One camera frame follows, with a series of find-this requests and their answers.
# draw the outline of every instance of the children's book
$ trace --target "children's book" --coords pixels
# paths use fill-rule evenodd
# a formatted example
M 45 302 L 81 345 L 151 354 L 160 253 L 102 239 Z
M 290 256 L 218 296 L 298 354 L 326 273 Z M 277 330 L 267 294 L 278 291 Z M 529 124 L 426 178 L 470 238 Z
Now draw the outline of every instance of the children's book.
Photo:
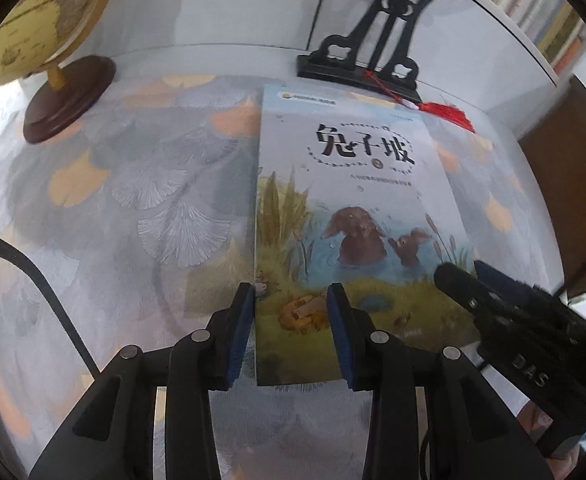
M 326 290 L 407 345 L 477 340 L 440 293 L 471 248 L 421 113 L 323 86 L 266 86 L 256 208 L 258 384 L 340 378 Z

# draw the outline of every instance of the globe base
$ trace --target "globe base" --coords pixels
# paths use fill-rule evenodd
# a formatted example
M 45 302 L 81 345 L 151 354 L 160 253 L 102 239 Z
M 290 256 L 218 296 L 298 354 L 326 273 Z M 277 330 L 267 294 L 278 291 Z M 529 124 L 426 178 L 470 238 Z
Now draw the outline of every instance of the globe base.
M 26 142 L 43 142 L 75 122 L 108 88 L 115 70 L 115 62 L 102 56 L 86 56 L 62 68 L 64 85 L 54 90 L 47 81 L 26 108 Z

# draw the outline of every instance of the red string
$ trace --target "red string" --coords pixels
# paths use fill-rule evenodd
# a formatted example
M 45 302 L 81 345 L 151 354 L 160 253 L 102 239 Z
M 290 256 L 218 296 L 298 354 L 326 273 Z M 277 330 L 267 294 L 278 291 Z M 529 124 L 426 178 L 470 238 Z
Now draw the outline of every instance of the red string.
M 388 88 L 388 86 L 385 85 L 383 81 L 381 81 L 371 70 L 365 70 L 364 77 L 371 79 L 381 90 L 384 91 L 385 94 L 388 95 L 388 97 L 391 97 L 396 103 L 402 104 L 404 102 L 404 100 L 399 97 L 396 92 Z M 466 114 L 456 106 L 442 105 L 439 103 L 417 103 L 416 106 L 424 113 L 435 115 L 453 124 L 457 124 L 457 126 L 461 126 L 469 132 L 475 133 L 475 128 L 473 128 L 471 121 L 469 121 Z

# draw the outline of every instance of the bookshelf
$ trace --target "bookshelf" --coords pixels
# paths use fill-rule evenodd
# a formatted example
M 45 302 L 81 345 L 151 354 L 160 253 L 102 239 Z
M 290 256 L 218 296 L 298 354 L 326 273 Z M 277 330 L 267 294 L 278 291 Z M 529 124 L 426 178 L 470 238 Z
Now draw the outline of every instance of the bookshelf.
M 586 25 L 566 0 L 491 0 L 535 44 L 558 75 L 586 50 Z

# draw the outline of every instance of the brown wooden panel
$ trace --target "brown wooden panel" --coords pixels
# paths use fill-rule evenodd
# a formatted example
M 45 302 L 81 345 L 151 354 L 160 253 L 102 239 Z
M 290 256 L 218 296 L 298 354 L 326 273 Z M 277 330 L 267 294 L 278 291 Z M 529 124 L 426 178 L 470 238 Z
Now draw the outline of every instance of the brown wooden panel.
M 586 260 L 586 88 L 576 78 L 557 107 L 519 141 L 542 190 L 570 278 Z M 586 276 L 569 297 L 586 291 Z

